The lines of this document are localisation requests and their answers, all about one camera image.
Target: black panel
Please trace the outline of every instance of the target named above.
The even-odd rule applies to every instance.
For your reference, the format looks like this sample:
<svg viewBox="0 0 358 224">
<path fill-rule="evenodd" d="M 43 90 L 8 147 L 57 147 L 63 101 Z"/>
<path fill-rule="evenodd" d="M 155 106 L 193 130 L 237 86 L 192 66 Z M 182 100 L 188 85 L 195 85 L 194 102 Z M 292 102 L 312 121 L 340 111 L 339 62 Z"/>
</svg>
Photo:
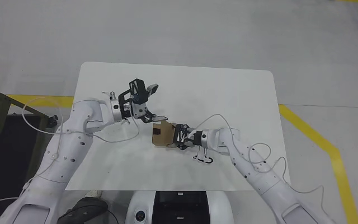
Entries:
<svg viewBox="0 0 358 224">
<path fill-rule="evenodd" d="M 152 224 L 210 224 L 206 192 L 156 192 Z"/>
<path fill-rule="evenodd" d="M 27 121 L 39 127 L 40 117 L 27 115 Z M 26 182 L 26 174 L 36 142 L 37 131 L 28 126 L 22 116 L 8 115 L 0 134 L 0 198 L 18 197 Z M 14 200 L 0 202 L 0 214 Z"/>
</svg>

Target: black object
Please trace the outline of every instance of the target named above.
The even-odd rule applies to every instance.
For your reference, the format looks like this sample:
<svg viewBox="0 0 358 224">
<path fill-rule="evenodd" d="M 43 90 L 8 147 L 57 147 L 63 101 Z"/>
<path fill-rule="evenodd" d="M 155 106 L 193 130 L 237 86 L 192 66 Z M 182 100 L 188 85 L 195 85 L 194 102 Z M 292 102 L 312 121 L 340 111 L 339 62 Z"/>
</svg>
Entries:
<svg viewBox="0 0 358 224">
<path fill-rule="evenodd" d="M 57 224 L 83 224 L 108 210 L 108 205 L 99 198 L 86 197 L 58 218 Z"/>
<path fill-rule="evenodd" d="M 138 78 L 129 82 L 129 90 L 124 91 L 123 93 L 121 93 L 118 96 L 119 108 L 121 110 L 122 119 L 131 117 L 130 111 L 124 110 L 124 105 L 126 103 L 133 102 L 134 104 L 138 104 L 138 105 L 146 103 L 148 101 L 149 96 L 154 94 L 157 91 L 158 87 L 159 86 L 156 85 L 151 90 L 146 90 L 144 81 L 140 80 Z M 131 97 L 128 97 L 128 99 L 125 99 L 125 95 L 127 95 L 127 94 L 130 94 Z M 152 114 L 149 110 L 147 110 L 146 112 L 147 112 L 147 115 L 140 117 L 140 119 L 145 123 L 149 123 L 152 120 L 148 121 L 145 119 L 145 117 L 147 116 L 149 119 L 151 119 L 154 116 L 154 114 Z"/>
<path fill-rule="evenodd" d="M 201 134 L 202 134 L 202 131 L 194 133 L 194 140 L 192 142 L 194 145 L 201 146 Z"/>
<path fill-rule="evenodd" d="M 53 116 L 49 117 L 49 119 L 48 119 L 48 121 L 47 121 L 47 127 L 48 127 L 48 128 L 54 128 L 54 127 L 56 127 L 56 125 L 57 125 L 57 120 L 58 120 L 57 115 L 53 115 Z"/>
<path fill-rule="evenodd" d="M 194 159 L 194 160 L 199 160 L 200 162 L 203 162 L 203 163 L 205 163 L 205 164 L 211 164 L 211 163 L 214 162 L 213 158 L 211 158 L 211 157 L 206 157 L 206 156 L 205 156 L 205 158 L 208 158 L 209 161 L 205 161 L 205 160 L 202 160 L 202 159 L 200 159 L 200 158 L 197 158 L 197 155 L 193 156 L 193 159 Z"/>
<path fill-rule="evenodd" d="M 35 128 L 40 127 L 41 117 L 26 115 Z M 38 132 L 28 126 L 21 115 L 8 115 L 0 134 L 0 198 L 18 197 L 23 185 L 33 177 L 42 159 L 42 140 Z M 13 200 L 0 201 L 0 214 Z"/>
<path fill-rule="evenodd" d="M 186 150 L 188 148 L 188 146 L 185 145 L 185 142 L 183 142 L 183 138 L 186 138 L 190 133 L 188 131 L 188 128 L 189 126 L 187 124 L 177 124 L 175 126 L 173 143 L 177 144 L 177 147 L 180 150 Z"/>
<path fill-rule="evenodd" d="M 135 219 L 138 221 L 138 222 L 141 222 L 145 219 L 145 213 L 143 211 L 139 211 L 135 214 Z"/>
<path fill-rule="evenodd" d="M 152 224 L 210 224 L 206 192 L 156 192 Z"/>
<path fill-rule="evenodd" d="M 132 101 L 135 104 L 143 104 L 148 101 L 149 93 L 145 89 L 143 80 L 136 78 L 129 83 L 130 93 L 133 96 Z"/>
</svg>

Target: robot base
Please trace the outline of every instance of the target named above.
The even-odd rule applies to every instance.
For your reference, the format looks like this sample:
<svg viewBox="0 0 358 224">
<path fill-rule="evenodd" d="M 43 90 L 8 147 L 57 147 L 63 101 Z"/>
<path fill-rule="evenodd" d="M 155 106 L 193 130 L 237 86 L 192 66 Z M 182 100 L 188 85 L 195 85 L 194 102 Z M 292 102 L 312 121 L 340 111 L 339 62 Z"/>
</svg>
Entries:
<svg viewBox="0 0 358 224">
<path fill-rule="evenodd" d="M 224 192 L 135 192 L 125 224 L 234 224 Z"/>
</svg>

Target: wire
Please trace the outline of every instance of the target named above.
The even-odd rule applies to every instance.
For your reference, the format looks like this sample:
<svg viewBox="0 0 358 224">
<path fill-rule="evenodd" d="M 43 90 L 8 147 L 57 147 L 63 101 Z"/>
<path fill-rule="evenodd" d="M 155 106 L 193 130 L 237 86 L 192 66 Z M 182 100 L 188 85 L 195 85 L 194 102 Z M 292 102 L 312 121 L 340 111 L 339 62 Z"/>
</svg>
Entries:
<svg viewBox="0 0 358 224">
<path fill-rule="evenodd" d="M 3 200 L 11 200 L 11 199 L 17 199 L 18 197 L 13 197 L 13 198 L 3 198 L 3 199 L 0 199 L 0 202 L 2 202 Z"/>
<path fill-rule="evenodd" d="M 52 102 L 53 104 L 55 104 L 55 105 L 57 106 L 58 113 L 59 113 L 60 116 L 61 116 L 61 125 L 60 125 L 60 132 L 59 132 L 59 133 L 45 132 L 45 131 L 43 131 L 43 130 L 37 129 L 37 128 L 35 128 L 34 126 L 32 126 L 32 125 L 26 120 L 26 118 L 25 118 L 25 109 L 26 109 L 26 107 L 27 107 L 28 104 L 30 104 L 31 102 L 34 102 L 34 101 L 39 100 L 39 99 L 47 100 L 47 101 Z M 46 170 L 48 170 L 48 169 L 53 165 L 53 163 L 55 162 L 55 160 L 58 158 L 59 151 L 60 151 L 60 147 L 61 147 L 62 128 L 63 128 L 63 114 L 62 114 L 62 112 L 61 112 L 60 105 L 59 105 L 56 101 L 54 101 L 54 100 L 52 100 L 52 99 L 49 99 L 49 98 L 46 98 L 46 97 L 37 97 L 37 98 L 34 98 L 34 99 L 29 100 L 28 102 L 26 102 L 26 103 L 24 104 L 23 108 L 22 108 L 21 115 L 22 115 L 22 118 L 23 118 L 23 120 L 25 121 L 25 123 L 26 123 L 27 125 L 29 125 L 30 127 L 32 127 L 33 129 L 35 129 L 36 131 L 42 132 L 42 133 L 45 133 L 45 134 L 60 134 L 60 137 L 59 137 L 59 142 L 58 142 L 58 145 L 57 145 L 56 153 L 52 155 L 54 159 L 52 160 L 51 164 L 50 164 L 45 170 L 43 170 L 41 173 L 39 173 L 39 174 L 36 173 L 30 180 L 28 180 L 28 181 L 25 183 L 25 185 L 24 185 L 24 187 L 22 188 L 22 191 L 21 191 L 21 193 L 20 193 L 20 196 L 22 196 L 22 194 L 25 192 L 25 190 L 27 189 L 27 187 L 30 185 L 31 181 L 32 181 L 34 178 L 36 178 L 37 176 L 40 176 L 41 174 L 43 174 L 44 172 L 46 172 Z"/>
<path fill-rule="evenodd" d="M 58 220 L 60 220 L 61 218 L 65 217 L 66 215 L 68 215 L 68 214 L 70 214 L 70 213 L 72 213 L 72 212 L 74 212 L 74 211 L 79 210 L 80 208 L 86 208 L 86 207 L 100 207 L 100 208 L 104 208 L 103 206 L 95 206 L 95 205 L 92 205 L 92 206 L 80 206 L 80 207 L 77 207 L 77 208 L 75 208 L 75 209 L 73 209 L 73 210 L 71 210 L 71 211 L 66 212 L 65 214 L 63 214 L 62 216 L 60 216 L 60 217 L 58 218 Z M 117 217 L 113 214 L 113 212 L 109 211 L 108 208 L 107 208 L 107 211 L 113 216 L 113 218 L 116 220 L 117 224 L 119 224 L 118 219 L 117 219 Z"/>
<path fill-rule="evenodd" d="M 40 130 L 40 129 L 35 128 L 34 126 L 32 126 L 32 125 L 26 120 L 25 115 L 24 115 L 24 113 L 25 113 L 25 108 L 28 106 L 28 104 L 30 104 L 30 103 L 32 103 L 32 102 L 34 102 L 34 101 L 40 100 L 40 99 L 44 99 L 44 100 L 50 101 L 50 102 L 52 102 L 53 104 L 55 104 L 55 105 L 57 106 L 58 112 L 59 112 L 59 114 L 61 115 L 61 125 L 63 124 L 63 116 L 62 116 L 62 112 L 61 112 L 61 109 L 60 109 L 60 105 L 59 105 L 56 101 L 54 101 L 54 100 L 52 100 L 52 99 L 50 99 L 50 98 L 46 98 L 46 97 L 37 97 L 37 98 L 34 98 L 34 99 L 32 99 L 32 100 L 29 100 L 27 103 L 24 104 L 24 106 L 23 106 L 23 108 L 22 108 L 21 115 L 22 115 L 22 118 L 23 118 L 23 120 L 25 121 L 25 123 L 26 123 L 28 126 L 30 126 L 30 127 L 32 127 L 33 129 L 35 129 L 36 131 L 42 132 L 42 133 L 45 133 L 45 134 L 66 134 L 66 132 L 63 133 L 62 130 L 61 130 L 61 132 L 56 132 L 56 133 L 54 133 L 54 132 L 45 132 L 44 130 Z"/>
<path fill-rule="evenodd" d="M 228 126 L 228 128 L 229 128 L 229 130 L 230 130 L 231 139 L 232 139 L 232 142 L 233 142 L 233 145 L 234 145 L 235 149 L 237 150 L 237 152 L 238 152 L 240 155 L 243 155 L 242 153 L 240 153 L 240 151 L 238 150 L 238 148 L 236 147 L 236 145 L 235 145 L 235 143 L 234 143 L 234 134 L 233 134 L 233 132 L 232 132 L 232 128 L 231 128 L 230 124 L 228 123 L 228 121 L 227 121 L 221 114 L 213 114 L 212 116 L 206 118 L 206 119 L 205 119 L 203 122 L 201 122 L 196 128 L 194 128 L 194 130 L 192 130 L 186 138 L 190 138 L 190 137 L 196 132 L 196 130 L 197 130 L 198 127 L 200 127 L 200 126 L 201 126 L 202 124 L 204 124 L 207 120 L 209 120 L 210 118 L 212 118 L 212 117 L 214 117 L 214 116 L 220 116 L 220 117 L 222 117 L 222 118 L 224 119 L 224 121 L 226 122 L 226 125 Z M 251 157 L 250 157 L 250 152 L 253 150 L 253 147 L 254 147 L 254 146 L 259 145 L 259 144 L 262 144 L 262 145 L 267 146 L 267 147 L 269 148 L 270 152 L 269 152 L 268 156 L 267 156 L 264 160 L 262 160 L 262 161 L 260 161 L 260 162 L 252 162 L 252 161 L 251 161 Z M 328 213 L 327 213 L 327 212 L 324 210 L 324 208 L 323 208 L 324 186 L 323 186 L 323 185 L 320 185 L 320 186 L 318 186 L 318 187 L 316 187 L 316 188 L 314 188 L 313 190 L 310 190 L 310 191 L 308 191 L 308 192 L 300 192 L 300 191 L 294 189 L 294 188 L 286 181 L 286 179 L 285 179 L 285 174 L 286 174 L 286 169 L 287 169 L 287 161 L 286 161 L 286 158 L 285 158 L 285 157 L 281 156 L 280 158 L 278 158 L 278 159 L 276 160 L 276 162 L 274 163 L 274 165 L 273 165 L 268 171 L 260 171 L 260 170 L 255 169 L 254 164 L 258 164 L 258 163 L 261 163 L 261 162 L 266 161 L 266 160 L 271 156 L 271 152 L 272 152 L 271 147 L 270 147 L 268 144 L 258 142 L 258 143 L 255 143 L 255 144 L 253 144 L 252 146 L 250 146 L 250 147 L 248 148 L 248 160 L 246 160 L 244 157 L 242 157 L 242 158 L 243 158 L 244 160 L 246 160 L 247 162 L 249 162 L 249 163 L 252 165 L 252 167 L 254 168 L 254 170 L 255 170 L 256 172 L 260 172 L 260 173 L 263 173 L 263 174 L 264 174 L 264 173 L 267 173 L 267 172 L 270 172 L 270 171 L 276 166 L 276 164 L 277 164 L 281 159 L 283 159 L 283 160 L 285 161 L 285 168 L 284 168 L 284 172 L 283 172 L 283 174 L 282 174 L 282 179 L 283 179 L 283 181 L 285 182 L 285 184 L 287 184 L 293 191 L 295 191 L 295 192 L 297 192 L 297 193 L 299 193 L 299 194 L 309 194 L 309 193 L 312 193 L 312 192 L 314 192 L 314 191 L 316 191 L 316 190 L 318 190 L 319 188 L 322 187 L 321 209 L 322 209 L 322 211 L 329 217 Z"/>
<path fill-rule="evenodd" d="M 56 105 L 56 108 L 58 109 L 58 113 L 59 113 L 59 115 L 61 116 L 60 132 L 46 132 L 46 131 L 37 129 L 37 128 L 35 128 L 34 126 L 32 126 L 32 125 L 26 120 L 26 118 L 25 118 L 25 109 L 26 109 L 26 107 L 28 106 L 28 104 L 30 104 L 30 103 L 32 103 L 32 102 L 34 102 L 34 101 L 36 101 L 36 100 L 40 100 L 40 99 L 44 99 L 44 100 L 50 101 L 50 102 L 52 102 L 53 104 Z M 59 143 L 58 143 L 58 146 L 57 146 L 57 151 L 56 151 L 55 154 L 52 155 L 52 156 L 53 156 L 53 160 L 52 160 L 51 164 L 50 164 L 45 170 L 43 170 L 42 172 L 40 172 L 39 174 L 35 174 L 30 180 L 28 180 L 28 181 L 25 183 L 25 185 L 24 185 L 24 187 L 22 188 L 22 191 L 21 191 L 21 193 L 20 193 L 20 196 L 22 196 L 22 194 L 23 194 L 23 193 L 25 192 L 25 190 L 29 187 L 31 181 L 32 181 L 34 178 L 36 178 L 37 176 L 40 176 L 41 174 L 43 174 L 44 172 L 46 172 L 46 171 L 54 164 L 55 160 L 56 160 L 56 159 L 58 158 L 58 156 L 59 156 L 59 151 L 60 151 L 60 146 L 61 146 L 61 141 L 62 141 L 62 135 L 63 135 L 63 134 L 82 133 L 82 134 L 85 134 L 85 135 L 88 135 L 88 136 L 97 137 L 97 138 L 99 138 L 100 140 L 102 140 L 102 141 L 104 141 L 104 142 L 107 142 L 107 143 L 124 142 L 124 141 L 128 141 L 128 140 L 131 140 L 131 139 L 137 137 L 137 136 L 139 135 L 139 133 L 140 133 L 140 129 L 139 129 L 137 123 L 135 122 L 135 119 L 133 118 L 133 113 L 132 113 L 132 110 L 131 110 L 131 106 L 129 105 L 129 107 L 130 107 L 130 108 L 129 108 L 129 109 L 130 109 L 130 115 L 131 115 L 131 117 L 132 117 L 132 119 L 133 119 L 133 122 L 134 122 L 134 124 L 135 124 L 135 126 L 136 126 L 136 128 L 137 128 L 137 130 L 138 130 L 137 134 L 136 134 L 135 136 L 131 137 L 131 138 L 128 138 L 128 139 L 123 139 L 123 140 L 119 140 L 119 141 L 108 141 L 108 140 L 105 140 L 105 139 L 103 139 L 102 137 L 97 136 L 97 135 L 95 135 L 95 134 L 93 134 L 93 133 L 86 133 L 86 132 L 79 132 L 79 131 L 71 131 L 71 130 L 69 130 L 69 131 L 67 131 L 67 132 L 63 132 L 63 114 L 62 114 L 62 112 L 61 112 L 60 105 L 59 105 L 56 101 L 54 101 L 54 100 L 52 100 L 52 99 L 49 99 L 49 98 L 47 98 L 47 97 L 37 97 L 37 98 L 34 98 L 34 99 L 32 99 L 32 100 L 29 100 L 27 103 L 25 103 L 24 106 L 23 106 L 23 108 L 22 108 L 21 115 L 22 115 L 23 120 L 25 121 L 25 123 L 26 123 L 28 126 L 30 126 L 32 129 L 34 129 L 34 130 L 36 130 L 36 131 L 38 131 L 38 132 L 44 133 L 44 134 L 52 134 L 52 135 L 59 134 L 60 136 L 59 136 Z"/>
</svg>

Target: white cable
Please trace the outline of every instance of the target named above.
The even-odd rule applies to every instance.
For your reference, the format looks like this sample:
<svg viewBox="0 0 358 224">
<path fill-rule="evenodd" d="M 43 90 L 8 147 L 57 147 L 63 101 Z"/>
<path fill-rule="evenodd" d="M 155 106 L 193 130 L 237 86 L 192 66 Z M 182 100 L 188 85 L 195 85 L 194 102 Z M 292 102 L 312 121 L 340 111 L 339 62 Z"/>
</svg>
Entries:
<svg viewBox="0 0 358 224">
<path fill-rule="evenodd" d="M 330 218 L 330 216 L 328 215 L 328 213 L 326 212 L 326 210 L 324 210 L 324 208 L 323 208 L 324 186 L 321 184 L 320 186 L 318 186 L 318 187 L 316 187 L 316 188 L 314 188 L 313 190 L 310 190 L 310 191 L 308 191 L 308 192 L 300 192 L 299 190 L 294 189 L 294 188 L 286 181 L 286 179 L 285 179 L 285 173 L 286 173 L 286 169 L 287 169 L 287 161 L 286 161 L 286 158 L 284 158 L 283 156 L 281 156 L 281 157 L 277 160 L 277 162 L 278 162 L 281 158 L 283 158 L 284 161 L 285 161 L 285 169 L 284 169 L 284 172 L 283 172 L 283 174 L 282 174 L 282 179 L 283 179 L 283 181 L 284 181 L 293 191 L 295 191 L 295 192 L 297 192 L 297 193 L 299 193 L 299 194 L 309 194 L 309 193 L 312 193 L 312 192 L 318 190 L 319 188 L 322 188 L 321 209 L 322 209 L 322 211 L 326 214 L 326 216 L 328 216 L 328 217 Z"/>
<path fill-rule="evenodd" d="M 53 132 L 45 132 L 45 131 L 43 131 L 43 130 L 39 130 L 39 129 L 35 128 L 34 126 L 32 126 L 32 125 L 26 120 L 25 114 L 24 114 L 24 113 L 25 113 L 25 108 L 26 108 L 26 107 L 28 106 L 28 104 L 30 104 L 31 102 L 34 102 L 34 101 L 39 100 L 39 99 L 47 100 L 47 101 L 52 102 L 53 104 L 55 104 L 55 105 L 57 106 L 58 113 L 59 113 L 59 115 L 61 116 L 60 132 L 58 132 L 58 133 L 53 133 Z M 30 127 L 32 127 L 33 129 L 35 129 L 36 131 L 42 132 L 42 133 L 45 133 L 45 134 L 53 134 L 53 135 L 55 135 L 55 134 L 60 134 L 60 136 L 59 136 L 59 142 L 58 142 L 58 145 L 57 145 L 56 156 L 53 155 L 53 156 L 54 156 L 54 159 L 52 160 L 51 164 L 50 164 L 45 170 L 43 170 L 41 173 L 39 173 L 39 174 L 36 173 L 30 180 L 28 180 L 28 181 L 25 183 L 25 185 L 24 185 L 24 187 L 22 188 L 22 191 L 21 191 L 21 193 L 20 193 L 20 196 L 22 196 L 22 194 L 25 192 L 25 190 L 27 189 L 27 187 L 30 185 L 31 181 L 32 181 L 34 178 L 36 178 L 37 176 L 40 176 L 41 174 L 43 174 L 44 172 L 46 172 L 46 170 L 48 170 L 48 169 L 53 165 L 53 163 L 55 162 L 55 160 L 58 158 L 58 154 L 59 154 L 60 147 L 61 147 L 62 127 L 63 127 L 63 114 L 62 114 L 62 112 L 61 112 L 60 105 L 59 105 L 56 101 L 54 101 L 54 100 L 52 100 L 52 99 L 49 99 L 49 98 L 46 98 L 46 97 L 37 97 L 37 98 L 34 98 L 34 99 L 29 100 L 28 102 L 26 102 L 26 103 L 24 104 L 23 108 L 22 108 L 21 115 L 22 115 L 22 118 L 23 118 L 23 120 L 25 121 L 25 123 L 26 123 L 28 126 L 30 126 Z"/>
<path fill-rule="evenodd" d="M 136 134 L 135 136 L 133 136 L 133 137 L 130 137 L 130 138 L 127 138 L 127 139 L 123 139 L 123 140 L 119 140 L 119 141 L 108 141 L 108 140 L 105 140 L 105 139 L 103 139 L 102 137 L 100 137 L 100 136 L 98 136 L 98 135 L 91 134 L 91 133 L 78 132 L 78 131 L 69 131 L 69 133 L 66 133 L 66 134 L 82 133 L 82 134 L 86 134 L 86 135 L 88 135 L 88 136 L 94 136 L 94 137 L 99 138 L 100 140 L 102 140 L 102 141 L 104 141 L 104 142 L 108 142 L 108 143 L 118 143 L 118 142 L 125 142 L 125 141 L 128 141 L 128 140 L 131 140 L 131 139 L 133 139 L 133 138 L 135 138 L 135 137 L 137 137 L 137 136 L 139 135 L 140 129 L 139 129 L 139 126 L 137 125 L 137 123 L 135 122 L 134 117 L 133 117 L 132 110 L 131 110 L 131 106 L 129 106 L 129 111 L 130 111 L 131 118 L 132 118 L 132 120 L 133 120 L 133 122 L 134 122 L 134 124 L 135 124 L 135 126 L 136 126 L 136 128 L 137 128 L 137 130 L 138 130 L 137 134 Z"/>
<path fill-rule="evenodd" d="M 227 121 L 221 114 L 214 114 L 214 115 L 212 115 L 212 116 L 206 118 L 206 119 L 205 119 L 203 122 L 201 122 L 196 128 L 194 128 L 194 130 L 192 130 L 192 131 L 189 133 L 189 135 L 187 136 L 187 138 L 190 138 L 190 137 L 196 132 L 196 130 L 197 130 L 197 128 L 198 128 L 199 126 L 201 126 L 201 125 L 204 124 L 207 120 L 209 120 L 210 118 L 212 118 L 212 117 L 214 117 L 214 116 L 216 116 L 216 115 L 222 117 L 222 118 L 225 120 L 225 122 L 226 122 L 226 124 L 227 124 L 227 126 L 228 126 L 228 128 L 229 128 L 229 130 L 230 130 L 230 133 L 231 133 L 231 138 L 232 138 L 233 145 L 234 145 L 235 149 L 237 150 L 237 152 L 240 153 L 240 151 L 238 150 L 238 148 L 236 147 L 236 145 L 235 145 L 235 143 L 234 143 L 234 137 L 233 137 L 234 135 L 233 135 L 232 129 L 231 129 L 231 127 L 230 127 L 228 121 Z M 264 160 L 262 160 L 262 161 L 260 161 L 260 162 L 266 161 L 266 160 L 270 157 L 271 151 L 272 151 L 272 150 L 271 150 L 271 147 L 270 147 L 268 144 L 266 144 L 266 143 L 261 143 L 261 142 L 255 143 L 255 144 L 253 144 L 252 146 L 249 147 L 249 149 L 248 149 L 248 160 L 246 160 L 245 158 L 243 158 L 243 159 L 246 160 L 247 162 L 251 163 L 251 165 L 252 165 L 252 167 L 254 168 L 254 170 L 256 170 L 256 169 L 255 169 L 255 166 L 254 166 L 253 164 L 257 164 L 257 163 L 260 163 L 260 162 L 252 162 L 252 161 L 251 161 L 251 158 L 250 158 L 250 152 L 251 152 L 252 148 L 253 148 L 254 146 L 258 145 L 258 144 L 263 144 L 263 145 L 267 146 L 267 147 L 269 148 L 269 150 L 270 150 L 270 153 L 268 154 L 268 156 L 267 156 Z M 312 193 L 312 192 L 314 192 L 314 191 L 316 191 L 317 189 L 319 189 L 319 188 L 322 187 L 321 209 L 322 209 L 322 211 L 329 217 L 328 213 L 327 213 L 327 212 L 324 210 L 324 208 L 323 208 L 324 186 L 323 186 L 323 185 L 320 185 L 320 186 L 318 186 L 318 187 L 316 187 L 316 188 L 314 188 L 313 190 L 310 190 L 310 191 L 308 191 L 308 192 L 300 192 L 300 191 L 294 189 L 294 188 L 286 181 L 286 179 L 285 179 L 285 177 L 284 177 L 284 176 L 285 176 L 285 173 L 286 173 L 286 169 L 287 169 L 287 161 L 286 161 L 286 158 L 285 158 L 285 157 L 281 156 L 278 160 L 276 160 L 276 162 L 275 162 L 274 165 L 269 169 L 269 171 L 264 171 L 264 172 L 259 171 L 259 170 L 256 170 L 256 171 L 257 171 L 257 172 L 260 172 L 260 173 L 270 172 L 270 171 L 276 166 L 276 164 L 280 161 L 280 159 L 283 159 L 283 160 L 285 161 L 285 168 L 284 168 L 284 172 L 283 172 L 283 174 L 282 174 L 282 179 L 283 179 L 283 181 L 284 181 L 293 191 L 295 191 L 295 192 L 297 192 L 297 193 L 299 193 L 299 194 L 309 194 L 309 193 Z"/>
<path fill-rule="evenodd" d="M 3 201 L 3 200 L 10 200 L 10 199 L 17 199 L 18 197 L 13 197 L 13 198 L 3 198 L 3 199 L 0 199 L 0 202 Z"/>
<path fill-rule="evenodd" d="M 45 132 L 45 131 L 43 131 L 43 130 L 39 130 L 39 129 L 35 128 L 34 126 L 32 126 L 32 125 L 26 120 L 25 115 L 24 115 L 24 113 L 25 113 L 25 108 L 28 106 L 29 103 L 34 102 L 34 101 L 39 100 L 39 99 L 44 99 L 44 100 L 50 101 L 50 102 L 52 102 L 53 104 L 55 104 L 55 105 L 57 106 L 58 112 L 59 112 L 59 114 L 61 115 L 61 126 L 62 126 L 62 124 L 63 124 L 63 116 L 62 116 L 62 112 L 61 112 L 61 109 L 60 109 L 60 105 L 59 105 L 56 101 L 54 101 L 54 100 L 52 100 L 52 99 L 49 99 L 49 98 L 46 98 L 46 97 L 37 97 L 37 98 L 34 98 L 34 99 L 32 99 L 32 100 L 29 100 L 27 103 L 24 104 L 24 106 L 23 106 L 23 108 L 22 108 L 21 115 L 22 115 L 22 118 L 23 118 L 23 120 L 25 121 L 25 123 L 26 123 L 28 126 L 30 126 L 30 127 L 32 127 L 33 129 L 35 129 L 36 131 L 42 132 L 42 133 L 45 133 L 45 134 L 66 134 L 66 132 L 62 132 L 62 130 L 61 130 L 61 132 L 58 132 L 58 133 Z"/>
<path fill-rule="evenodd" d="M 55 104 L 55 105 L 57 106 L 58 113 L 59 113 L 59 115 L 61 116 L 60 132 L 54 133 L 54 132 L 45 132 L 45 131 L 43 131 L 43 130 L 39 130 L 39 129 L 35 128 L 34 126 L 32 126 L 32 125 L 26 120 L 26 118 L 25 118 L 25 109 L 26 109 L 26 107 L 28 106 L 28 104 L 30 104 L 30 103 L 32 103 L 32 102 L 34 102 L 34 101 L 36 101 L 36 100 L 39 100 L 39 99 L 44 99 L 44 100 L 50 101 L 50 102 L 52 102 L 53 104 Z M 135 124 L 135 126 L 136 126 L 136 128 L 137 128 L 137 130 L 138 130 L 137 134 L 136 134 L 135 136 L 131 137 L 131 138 L 128 138 L 128 139 L 123 139 L 123 140 L 119 140 L 119 141 L 108 141 L 108 140 L 103 139 L 103 138 L 100 137 L 100 136 L 97 136 L 97 135 L 91 134 L 91 133 L 85 133 L 85 132 L 79 132 L 79 131 L 71 131 L 71 130 L 68 131 L 68 132 L 63 132 L 63 114 L 62 114 L 62 112 L 61 112 L 60 105 L 59 105 L 56 101 L 54 101 L 54 100 L 52 100 L 52 99 L 49 99 L 49 98 L 46 98 L 46 97 L 37 97 L 37 98 L 34 98 L 34 99 L 28 101 L 27 103 L 25 103 L 24 106 L 23 106 L 23 108 L 22 108 L 22 113 L 21 113 L 21 115 L 22 115 L 23 120 L 25 121 L 25 123 L 26 123 L 28 126 L 30 126 L 32 129 L 34 129 L 34 130 L 36 130 L 36 131 L 38 131 L 38 132 L 41 132 L 41 133 L 52 134 L 52 135 L 59 134 L 60 136 L 59 136 L 59 143 L 58 143 L 58 146 L 57 146 L 56 156 L 54 157 L 53 161 L 51 162 L 51 164 L 50 164 L 45 170 L 43 170 L 43 171 L 40 172 L 39 174 L 35 174 L 30 180 L 28 180 L 28 181 L 25 183 L 25 185 L 24 185 L 24 187 L 22 188 L 22 191 L 21 191 L 21 193 L 20 193 L 20 196 L 22 196 L 22 194 L 25 192 L 25 190 L 27 189 L 27 187 L 30 185 L 31 181 L 32 181 L 34 178 L 36 178 L 37 176 L 40 176 L 41 174 L 43 174 L 44 172 L 46 172 L 46 171 L 53 165 L 53 163 L 55 162 L 55 160 L 58 158 L 59 151 L 60 151 L 60 146 L 61 146 L 62 135 L 63 135 L 63 134 L 83 133 L 83 134 L 86 134 L 86 135 L 89 135 L 89 136 L 95 136 L 95 137 L 99 138 L 100 140 L 102 140 L 102 141 L 104 141 L 104 142 L 108 142 L 108 143 L 117 143 L 117 142 L 128 141 L 128 140 L 131 140 L 131 139 L 137 137 L 137 136 L 139 135 L 139 133 L 140 133 L 140 129 L 139 129 L 137 123 L 135 122 L 135 119 L 133 118 L 133 114 L 132 114 L 132 111 L 131 111 L 131 106 L 130 106 L 130 114 L 131 114 L 132 119 L 133 119 L 133 122 L 134 122 L 134 124 Z"/>
<path fill-rule="evenodd" d="M 194 128 L 194 130 L 192 130 L 192 131 L 187 135 L 186 138 L 190 138 L 190 137 L 196 132 L 196 130 L 198 129 L 198 127 L 200 127 L 200 126 L 201 126 L 202 124 L 204 124 L 207 120 L 209 120 L 210 118 L 212 118 L 212 117 L 214 117 L 214 116 L 220 116 L 221 118 L 223 118 L 223 120 L 225 121 L 226 125 L 228 126 L 228 128 L 229 128 L 229 130 L 230 130 L 231 140 L 232 140 L 232 142 L 233 142 L 233 145 L 234 145 L 236 151 L 237 151 L 240 155 L 242 155 L 243 153 L 240 152 L 240 150 L 236 147 L 236 145 L 235 145 L 235 143 L 234 143 L 234 134 L 233 134 L 233 131 L 232 131 L 232 128 L 231 128 L 229 122 L 228 122 L 228 121 L 226 120 L 226 118 L 223 117 L 221 114 L 213 114 L 212 116 L 206 118 L 203 122 L 201 122 L 198 126 L 196 126 L 196 128 Z M 269 158 L 270 155 L 271 155 L 271 148 L 270 148 L 270 153 L 268 154 L 267 158 Z M 246 160 L 246 161 L 249 162 L 249 163 L 251 163 L 251 164 L 259 164 L 260 162 L 264 162 L 265 160 L 262 160 L 262 161 L 259 161 L 259 162 L 250 162 L 250 161 L 248 161 L 248 160 Z"/>
</svg>

